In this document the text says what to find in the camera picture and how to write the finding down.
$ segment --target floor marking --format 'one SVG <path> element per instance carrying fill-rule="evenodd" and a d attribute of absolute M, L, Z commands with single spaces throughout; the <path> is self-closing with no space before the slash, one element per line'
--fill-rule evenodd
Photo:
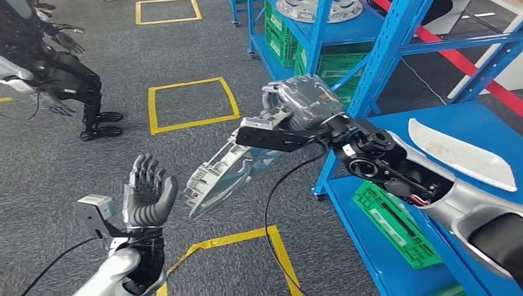
<path fill-rule="evenodd" d="M 227 98 L 229 99 L 229 103 L 231 104 L 231 108 L 233 110 L 232 115 L 225 115 L 225 116 L 214 117 L 214 118 L 209 118 L 209 119 L 189 121 L 189 122 L 185 122 L 185 123 L 177 123 L 175 125 L 169 125 L 169 126 L 158 126 L 158 116 L 157 116 L 157 112 L 156 112 L 156 91 L 161 90 L 161 89 L 177 88 L 180 86 L 187 86 L 187 85 L 200 84 L 200 83 L 209 83 L 209 82 L 214 82 L 214 81 L 220 82 L 223 90 L 225 91 L 225 94 L 227 95 Z M 234 100 L 233 92 L 231 92 L 231 89 L 229 88 L 229 86 L 227 85 L 227 82 L 225 82 L 225 79 L 223 79 L 223 77 L 216 77 L 216 78 L 190 81 L 190 82 L 184 82 L 184 83 L 175 83 L 175 84 L 155 86 L 155 87 L 149 88 L 148 95 L 147 95 L 147 106 L 149 109 L 149 126 L 150 126 L 151 134 L 162 133 L 164 131 L 179 130 L 181 128 L 190 128 L 190 127 L 199 126 L 199 125 L 209 125 L 211 123 L 217 123 L 217 122 L 222 122 L 222 121 L 226 121 L 226 120 L 233 120 L 233 119 L 240 118 L 240 111 L 238 109 L 236 101 Z"/>
<path fill-rule="evenodd" d="M 188 17 L 188 18 L 173 18 L 171 20 L 153 20 L 150 22 L 142 22 L 142 4 L 145 3 L 153 3 L 153 2 L 169 2 L 169 1 L 184 1 L 184 0 L 145 0 L 145 1 L 138 1 L 136 2 L 136 14 L 135 14 L 135 22 L 137 25 L 153 25 L 155 23 L 174 23 L 174 22 L 185 22 L 187 20 L 201 20 L 202 19 L 202 13 L 200 12 L 200 7 L 198 6 L 198 2 L 196 0 L 191 0 L 192 8 L 194 9 L 194 14 L 196 17 Z"/>
<path fill-rule="evenodd" d="M 276 225 L 271 225 L 268 227 L 267 232 L 271 238 L 271 241 L 273 242 L 274 250 L 276 251 L 276 255 L 278 256 L 281 264 L 283 265 L 289 276 L 294 280 L 294 282 L 300 285 L 300 283 L 298 282 L 298 278 L 294 273 L 294 269 L 292 268 L 292 264 L 290 262 L 287 251 L 285 250 L 285 246 L 283 244 L 281 236 L 279 235 L 278 228 L 276 227 Z M 222 245 L 233 244 L 235 242 L 247 241 L 249 239 L 256 239 L 264 236 L 265 228 L 259 228 L 247 232 L 235 233 L 230 236 L 217 237 L 215 239 L 205 240 L 203 242 L 196 243 L 192 245 L 187 250 L 187 252 L 182 257 L 180 257 L 180 259 L 173 266 L 171 266 L 167 270 L 167 276 L 169 276 L 169 274 L 171 274 L 176 268 L 178 268 L 180 264 L 183 261 L 185 261 L 185 259 L 191 256 L 197 250 L 207 250 Z M 289 286 L 291 296 L 300 296 L 301 293 L 298 291 L 298 289 L 296 289 L 296 287 L 294 287 L 292 281 L 290 281 L 287 278 L 287 276 L 285 277 L 285 280 L 287 281 L 287 286 Z M 164 283 L 161 286 L 161 288 L 159 288 L 159 290 L 156 291 L 156 296 L 167 296 L 167 292 L 167 283 Z"/>

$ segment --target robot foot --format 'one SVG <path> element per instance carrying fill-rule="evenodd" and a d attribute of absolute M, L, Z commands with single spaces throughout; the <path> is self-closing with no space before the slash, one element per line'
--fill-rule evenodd
<path fill-rule="evenodd" d="M 122 118 L 123 115 L 118 112 L 101 112 L 98 117 L 98 122 L 116 122 Z"/>
<path fill-rule="evenodd" d="M 84 142 L 98 139 L 98 138 L 112 138 L 121 135 L 122 129 L 117 126 L 101 126 L 96 128 L 93 132 L 83 131 L 80 134 L 80 139 Z"/>

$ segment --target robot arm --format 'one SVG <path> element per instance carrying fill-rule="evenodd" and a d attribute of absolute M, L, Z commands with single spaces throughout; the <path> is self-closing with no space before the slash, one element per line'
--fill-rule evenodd
<path fill-rule="evenodd" d="M 173 207 L 178 183 L 157 165 L 150 155 L 134 162 L 123 203 L 127 232 L 107 221 L 116 214 L 110 197 L 91 194 L 76 204 L 91 236 L 113 238 L 108 259 L 76 296 L 152 295 L 166 281 L 161 226 Z"/>
<path fill-rule="evenodd" d="M 283 129 L 263 129 L 246 119 L 236 144 L 291 152 L 320 141 L 347 170 L 418 207 L 451 231 L 492 271 L 523 288 L 523 207 L 454 176 L 396 134 L 342 111 L 317 77 L 295 77 L 274 86 L 294 116 Z"/>

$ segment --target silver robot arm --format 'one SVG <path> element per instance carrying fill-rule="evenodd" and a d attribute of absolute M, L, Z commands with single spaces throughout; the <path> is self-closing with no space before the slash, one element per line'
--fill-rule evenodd
<path fill-rule="evenodd" d="M 289 78 L 270 87 L 277 89 L 276 104 L 288 108 L 292 118 L 280 129 L 242 125 L 236 144 L 283 152 L 315 141 L 328 145 L 351 174 L 418 207 L 481 263 L 523 288 L 522 205 L 456 178 L 396 134 L 350 118 L 317 76 Z"/>

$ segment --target black cable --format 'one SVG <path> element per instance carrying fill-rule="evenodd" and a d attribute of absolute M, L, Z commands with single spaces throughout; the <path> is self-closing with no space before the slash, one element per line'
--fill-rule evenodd
<path fill-rule="evenodd" d="M 313 163 L 321 158 L 323 158 L 323 156 L 325 156 L 325 154 L 327 153 L 327 148 L 325 147 L 325 145 L 319 143 L 323 149 L 322 153 L 314 158 L 311 158 L 309 160 L 307 160 L 306 162 L 302 162 L 301 164 L 295 166 L 292 170 L 288 171 L 283 177 L 281 177 L 277 182 L 276 184 L 273 186 L 273 188 L 271 189 L 271 192 L 269 193 L 269 197 L 267 198 L 267 204 L 265 205 L 265 211 L 263 213 L 263 217 L 264 217 L 264 225 L 265 225 L 265 238 L 267 239 L 267 244 L 269 245 L 269 249 L 271 249 L 271 253 L 273 254 L 273 257 L 274 259 L 276 260 L 276 262 L 278 263 L 281 271 L 283 271 L 283 273 L 285 274 L 285 276 L 292 282 L 292 284 L 294 285 L 294 287 L 296 287 L 296 289 L 298 289 L 298 291 L 300 291 L 300 293 L 302 293 L 303 296 L 305 296 L 305 292 L 300 288 L 300 286 L 292 279 L 292 277 L 289 275 L 289 273 L 285 270 L 285 268 L 283 267 L 283 265 L 281 264 L 281 261 L 279 261 L 279 258 L 278 256 L 276 255 L 276 251 L 274 251 L 274 247 L 273 247 L 273 243 L 271 241 L 271 237 L 269 236 L 269 231 L 268 231 L 268 228 L 269 228 L 269 224 L 267 222 L 267 214 L 269 212 L 269 204 L 271 202 L 271 199 L 273 198 L 273 194 L 274 192 L 276 191 L 276 189 L 278 188 L 278 186 L 283 183 L 283 181 L 285 181 L 285 179 L 287 179 L 288 176 L 290 176 L 292 173 L 294 173 L 295 171 L 299 170 L 301 167 L 304 167 L 306 165 L 308 165 L 309 163 Z"/>
<path fill-rule="evenodd" d="M 77 244 L 77 245 L 74 245 L 73 247 L 70 247 L 69 249 L 67 249 L 64 253 L 61 253 L 58 257 L 56 257 L 47 267 L 45 267 L 45 269 L 36 277 L 36 279 L 29 285 L 29 287 L 27 287 L 27 289 L 25 289 L 22 293 L 22 296 L 26 296 L 27 293 L 29 293 L 29 291 L 36 285 L 36 283 L 44 276 L 44 274 L 46 274 L 46 272 L 55 264 L 58 262 L 58 260 L 62 259 L 63 256 L 65 256 L 67 253 L 71 252 L 72 250 L 82 246 L 82 245 L 85 245 L 87 244 L 88 242 L 90 241 L 94 241 L 95 239 L 98 239 L 97 237 L 93 237 L 93 238 L 90 238 L 90 239 L 86 239 L 84 240 L 83 242 Z"/>
<path fill-rule="evenodd" d="M 38 88 L 36 89 L 36 109 L 35 111 L 33 112 L 33 114 L 31 116 L 29 116 L 28 118 L 26 119 L 23 119 L 23 118 L 14 118 L 14 117 L 10 117 L 10 116 L 7 116 L 7 115 L 4 115 L 2 113 L 0 113 L 0 117 L 5 117 L 5 118 L 8 118 L 8 119 L 11 119 L 11 120 L 20 120 L 20 121 L 27 121 L 27 120 L 31 120 L 33 119 L 33 117 L 35 117 L 35 115 L 38 113 L 38 111 L 40 110 L 40 93 L 42 92 L 42 89 L 43 88 L 46 88 L 48 86 L 50 86 L 51 84 L 42 84 L 40 86 L 38 86 Z"/>

